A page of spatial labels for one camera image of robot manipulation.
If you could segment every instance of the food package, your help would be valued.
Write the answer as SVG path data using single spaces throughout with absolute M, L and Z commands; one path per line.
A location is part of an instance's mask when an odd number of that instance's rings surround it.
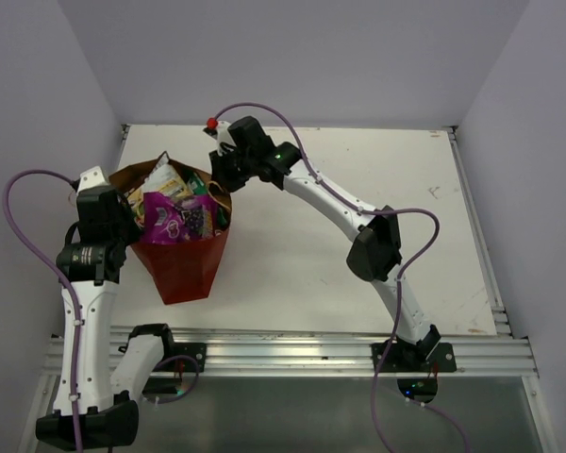
M 134 212 L 135 221 L 140 228 L 144 228 L 144 193 L 162 193 L 173 198 L 183 198 L 192 195 L 192 191 L 169 162 L 168 153 L 164 151 L 142 185 L 131 191 L 131 193 L 126 194 L 130 208 Z
M 209 195 L 172 198 L 144 194 L 144 243 L 184 243 L 214 237 L 217 203 Z
M 195 195 L 208 195 L 209 194 L 208 186 L 201 179 L 201 177 L 199 177 L 199 175 L 197 175 L 195 172 L 193 172 L 191 174 L 191 177 L 187 181 L 187 185 L 188 185 L 189 189 Z M 227 209 L 224 208 L 223 205 L 219 204 L 217 212 L 216 212 L 217 230 L 220 230 L 222 228 L 227 227 L 228 220 L 227 220 L 226 211 L 227 211 Z

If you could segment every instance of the white table surface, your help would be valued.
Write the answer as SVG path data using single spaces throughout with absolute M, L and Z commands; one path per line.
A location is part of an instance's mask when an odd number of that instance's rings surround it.
M 120 168 L 172 159 L 209 172 L 214 141 L 200 126 L 131 126 Z M 276 143 L 284 128 L 267 128 Z M 308 155 L 348 192 L 377 206 L 434 211 L 441 235 L 407 272 L 424 311 L 445 335 L 496 334 L 458 171 L 443 131 L 299 128 Z M 113 325 L 390 332 L 375 290 L 345 263 L 351 244 L 319 212 L 251 180 L 233 194 L 234 217 L 209 298 L 164 306 L 132 251 Z M 432 233 L 420 215 L 400 217 L 405 259 Z

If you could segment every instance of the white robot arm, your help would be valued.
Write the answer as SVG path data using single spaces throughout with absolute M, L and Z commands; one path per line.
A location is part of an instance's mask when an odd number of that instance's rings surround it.
M 135 327 L 115 371 L 109 367 L 111 311 L 115 302 L 125 248 L 140 238 L 125 199 L 100 167 L 84 172 L 77 188 L 79 221 L 70 228 L 57 266 L 72 282 L 80 306 L 62 290 L 65 337 L 61 381 L 53 413 L 36 422 L 36 437 L 63 450 L 131 445 L 138 431 L 142 390 L 156 365 L 172 357 L 174 339 L 167 325 Z M 80 240 L 72 243 L 75 229 Z M 79 329 L 76 340 L 75 330 Z M 76 361 L 76 393 L 72 394 L 72 362 Z
M 395 318 L 396 279 L 401 262 L 400 232 L 395 215 L 375 216 L 348 209 L 325 189 L 323 182 L 344 199 L 356 200 L 363 211 L 377 210 L 318 170 L 319 180 L 316 180 L 298 148 L 290 143 L 275 146 L 253 117 L 242 118 L 233 125 L 210 119 L 204 131 L 217 141 L 216 151 L 210 153 L 215 181 L 228 191 L 235 192 L 250 177 L 258 176 L 309 203 L 353 243 L 346 260 L 348 266 L 359 278 L 371 282 L 391 317 Z M 402 279 L 403 300 L 397 336 L 407 345 L 416 346 L 416 360 L 422 361 L 434 350 L 440 335 L 417 302 L 407 279 Z

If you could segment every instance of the purple cable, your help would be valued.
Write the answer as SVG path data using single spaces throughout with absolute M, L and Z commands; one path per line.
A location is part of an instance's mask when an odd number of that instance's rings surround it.
M 257 102 L 240 102 L 240 103 L 237 103 L 237 104 L 231 104 L 230 106 L 225 107 L 224 109 L 220 110 L 218 113 L 216 113 L 214 118 L 217 120 L 218 118 L 220 118 L 224 113 L 228 112 L 229 110 L 236 109 L 236 108 L 239 108 L 239 107 L 253 107 L 253 108 L 257 108 L 257 109 L 267 110 L 267 111 L 270 111 L 274 116 L 278 117 L 283 122 L 283 124 L 290 130 L 290 133 L 292 134 L 293 138 L 295 139 L 295 142 L 297 143 L 298 149 L 300 150 L 302 160 L 304 161 L 310 175 L 318 182 L 318 184 L 321 184 L 321 186 L 326 191 L 328 191 L 334 198 L 336 198 L 338 201 L 340 201 L 342 204 L 344 204 L 345 206 L 347 206 L 351 210 L 359 211 L 361 213 L 369 214 L 369 215 L 382 215 L 382 214 L 383 215 L 396 215 L 396 214 L 409 214 L 409 213 L 423 214 L 423 215 L 428 216 L 434 222 L 434 233 L 432 234 L 432 237 L 430 238 L 430 240 L 415 255 L 413 255 L 405 264 L 403 264 L 401 266 L 400 270 L 398 271 L 398 276 L 397 276 L 397 279 L 396 279 L 397 305 L 396 305 L 396 316 L 394 317 L 394 325 L 392 327 L 390 339 L 388 340 L 388 343 L 386 344 L 386 348 L 384 349 L 384 352 L 381 355 L 381 359 L 379 360 L 379 362 L 377 363 L 377 366 L 375 367 L 374 378 L 373 378 L 373 382 L 372 382 L 372 386 L 371 386 L 371 417 L 372 417 L 373 422 L 374 422 L 375 431 L 377 432 L 377 436 L 381 440 L 382 444 L 384 444 L 384 446 L 386 448 L 388 448 L 388 450 L 391 453 L 394 453 L 395 450 L 391 447 L 390 443 L 386 439 L 386 436 L 384 435 L 384 433 L 381 429 L 381 426 L 379 425 L 379 419 L 377 417 L 377 410 L 376 410 L 376 406 L 375 406 L 375 396 L 376 396 L 376 393 L 377 393 L 377 378 L 379 376 L 379 373 L 381 372 L 381 368 L 384 364 L 384 361 L 386 360 L 386 357 L 388 356 L 388 353 L 390 352 L 392 341 L 394 340 L 394 337 L 396 336 L 396 331 L 398 330 L 398 324 L 400 323 L 401 306 L 402 306 L 402 302 L 403 302 L 403 296 L 402 296 L 403 287 L 402 287 L 402 283 L 401 283 L 402 276 L 404 275 L 404 273 L 406 272 L 408 267 L 413 262 L 415 262 L 418 258 L 420 258 L 425 253 L 425 251 L 427 251 L 427 249 L 429 249 L 432 246 L 432 244 L 436 241 L 436 239 L 438 238 L 438 235 L 440 233 L 440 230 L 441 230 L 441 223 L 440 223 L 438 217 L 434 213 L 430 212 L 429 210 L 422 210 L 422 209 L 419 209 L 419 208 L 409 208 L 409 209 L 403 209 L 403 210 L 363 210 L 360 206 L 355 205 L 354 203 L 352 203 L 349 200 L 346 200 L 340 193 L 336 192 L 336 190 L 334 188 L 332 188 L 331 186 L 329 186 L 324 180 L 322 180 L 322 179 L 319 180 L 319 175 L 317 174 L 317 172 L 312 167 L 310 160 L 308 160 L 308 155 L 306 154 L 304 146 L 302 145 L 302 141 L 300 140 L 300 136 L 296 132 L 295 128 L 291 125 L 290 121 L 287 118 L 285 118 L 285 116 L 283 116 L 283 114 L 281 114 L 279 111 L 277 111 L 277 110 L 275 110 L 271 107 L 265 106 L 263 104 L 257 103 Z M 430 407 L 428 407 L 428 408 L 431 411 L 437 413 L 441 417 L 448 420 L 455 428 L 457 428 L 457 430 L 459 431 L 459 434 L 461 435 L 461 438 L 463 439 L 463 443 L 465 445 L 465 452 L 470 453 L 472 451 L 472 448 L 470 446 L 467 434 L 461 428 L 461 426 L 453 418 L 451 418 L 449 415 L 447 415 L 446 413 L 444 413 L 440 409 L 430 408 Z
M 407 402 L 410 402 L 414 406 L 417 406 L 421 409 L 427 409 L 429 411 L 436 413 L 437 415 L 441 416 L 442 418 L 445 418 L 448 422 L 450 422 L 455 427 L 455 429 L 459 432 L 459 434 L 461 434 L 461 438 L 463 440 L 463 443 L 465 443 L 465 444 L 469 443 L 467 434 L 465 433 L 465 431 L 463 429 L 461 429 L 457 420 L 455 420 L 450 415 L 446 414 L 443 410 L 441 410 L 441 409 L 439 409 L 435 406 L 432 406 L 431 404 L 427 404 L 427 405 L 424 404 L 424 406 L 422 407 L 422 403 L 420 401 L 416 401 L 414 399 L 409 399 L 409 398 L 399 394 L 398 390 L 395 391 L 395 390 L 389 389 L 389 388 L 384 388 L 384 390 L 386 390 L 389 394 L 391 394 L 394 397 L 397 397 L 397 398 L 402 397 L 403 399 L 405 399 Z
M 21 172 L 15 176 L 13 176 L 7 183 L 4 188 L 4 192 L 2 193 L 2 210 L 4 211 L 4 215 L 7 219 L 8 225 L 15 233 L 17 238 L 27 247 L 34 255 L 36 255 L 48 268 L 53 271 L 60 283 L 67 289 L 69 292 L 72 302 L 74 303 L 74 314 L 76 320 L 81 320 L 82 314 L 79 308 L 79 300 L 77 299 L 77 294 L 75 293 L 75 289 L 72 286 L 69 279 L 57 268 L 57 266 L 46 256 L 42 253 L 42 251 L 36 247 L 19 229 L 17 223 L 15 222 L 14 218 L 12 217 L 12 213 L 10 212 L 10 190 L 12 186 L 17 182 L 19 179 L 29 175 L 49 175 L 57 177 L 58 179 L 62 179 L 63 181 L 67 182 L 68 184 L 72 184 L 72 180 L 69 179 L 67 176 L 61 175 L 59 173 L 51 172 L 50 170 L 26 170 Z M 75 326 L 74 328 L 74 345 L 72 348 L 72 367 L 71 373 L 69 377 L 69 387 L 70 387 L 70 394 L 77 395 L 76 383 L 77 383 L 77 356 L 79 352 L 79 341 L 80 341 L 80 327 Z M 83 452 L 83 444 L 82 444 L 82 433 L 79 425 L 79 407 L 77 406 L 77 400 L 72 401 L 72 414 L 73 414 L 73 421 L 74 421 L 74 437 L 75 437 L 75 450 L 77 453 Z
M 178 394 L 177 396 L 173 396 L 171 398 L 165 398 L 165 399 L 160 398 L 159 400 L 157 400 L 158 404 L 168 404 L 168 403 L 174 403 L 176 401 L 180 401 L 182 398 L 187 396 L 192 391 L 192 389 L 195 388 L 195 385 L 197 385 L 197 381 L 199 380 L 199 363 L 197 363 L 197 361 L 193 357 L 190 357 L 190 356 L 172 356 L 172 357 L 169 357 L 168 359 L 165 359 L 164 361 L 161 361 L 160 363 L 155 365 L 155 369 L 158 370 L 163 365 L 167 365 L 171 361 L 190 361 L 193 364 L 193 366 L 195 367 L 195 377 L 193 378 L 192 383 L 189 386 L 189 389 L 184 394 Z M 148 399 L 148 401 L 151 402 L 151 403 L 156 402 L 156 400 L 151 401 L 150 399 Z

